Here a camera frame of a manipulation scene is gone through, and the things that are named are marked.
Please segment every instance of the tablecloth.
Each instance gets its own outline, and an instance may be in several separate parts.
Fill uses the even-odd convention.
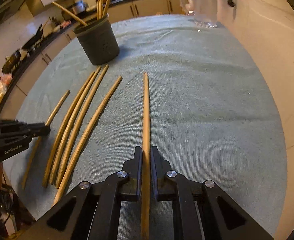
[[[282,125],[259,69],[223,26],[199,29],[191,17],[141,17],[112,25],[120,54],[109,63],[76,143],[119,75],[111,97],[70,180],[96,183],[121,169],[142,142],[143,73],[150,83],[151,144],[188,179],[214,180],[263,228],[274,234],[282,212],[287,158]],[[38,148],[21,189],[30,149],[4,162],[19,198],[36,218],[57,189],[41,181],[50,148],[69,105],[96,69],[77,39],[68,44],[28,93],[17,119],[45,122],[67,89],[50,135]],[[150,239],[173,239],[170,203],[151,202]],[[119,239],[139,239],[139,203],[123,203]]]

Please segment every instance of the triangular cutout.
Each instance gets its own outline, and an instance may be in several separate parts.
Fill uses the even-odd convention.
[[[217,203],[222,212],[226,227],[228,230],[233,230],[237,227],[243,226],[246,220],[230,206],[222,197],[217,197]]]
[[[76,197],[73,197],[64,206],[62,206],[56,214],[48,219],[47,225],[58,231],[64,231],[71,216],[71,213],[75,207],[75,204]]]

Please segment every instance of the table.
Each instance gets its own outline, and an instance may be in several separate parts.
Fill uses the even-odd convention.
[[[187,16],[141,17],[112,28],[120,54],[109,63],[76,143],[116,78],[122,75],[123,80],[81,154],[68,190],[83,180],[104,180],[141,145],[147,72],[152,146],[188,179],[214,180],[273,235],[286,193],[285,141],[271,93],[250,55],[223,26],[199,30]],[[57,191],[41,186],[55,135],[95,68],[73,40],[37,80],[17,115],[25,122],[44,122],[65,91],[71,91],[38,148],[24,191],[20,182],[30,149],[4,162],[15,192],[36,219],[51,207]],[[138,239],[139,219],[139,204],[123,203],[119,239]],[[150,239],[173,238],[170,203],[152,201],[150,222]]]

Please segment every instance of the dark countertop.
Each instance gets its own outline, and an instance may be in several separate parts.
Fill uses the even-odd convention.
[[[126,3],[126,2],[131,2],[131,1],[136,1],[136,0],[113,0],[110,3],[110,7],[122,4],[122,3]],[[83,14],[82,18],[88,17],[91,14],[95,13],[97,11],[97,9],[95,8],[92,11],[88,11],[85,14]],[[19,67],[17,68],[17,70],[15,70],[15,72],[13,73],[13,80],[10,83],[9,87],[7,88],[7,92],[4,95],[1,103],[0,103],[0,112],[3,109],[6,100],[8,99],[10,92],[12,91],[12,89],[15,87],[15,85],[17,84],[18,80],[21,78],[21,76],[24,74],[24,72],[26,71],[26,69],[28,68],[28,66],[36,59],[36,57],[52,42],[54,41],[59,35],[63,34],[66,30],[68,30],[73,24],[69,25],[67,28],[61,30],[58,33],[53,33],[50,36],[47,36],[41,43],[41,45],[36,49],[36,51],[30,55],[30,57],[28,57],[24,62],[22,62]]]

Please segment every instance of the ribbed fabric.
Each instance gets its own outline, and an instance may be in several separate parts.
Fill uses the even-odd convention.
[[[199,31],[185,16],[142,17],[112,27],[120,54],[109,64],[76,143],[114,81],[119,75],[123,80],[79,158],[69,190],[119,171],[141,145],[147,72],[152,145],[188,179],[214,180],[274,234],[286,192],[285,142],[271,93],[249,54],[224,27]],[[25,191],[19,183],[30,149],[4,162],[14,190],[36,219],[51,207],[57,191],[41,186],[55,135],[95,68],[73,40],[43,72],[17,116],[44,122],[63,93],[71,91],[39,146]],[[150,239],[173,239],[171,213],[170,203],[151,202]],[[139,203],[123,203],[119,239],[139,239],[139,221]]]

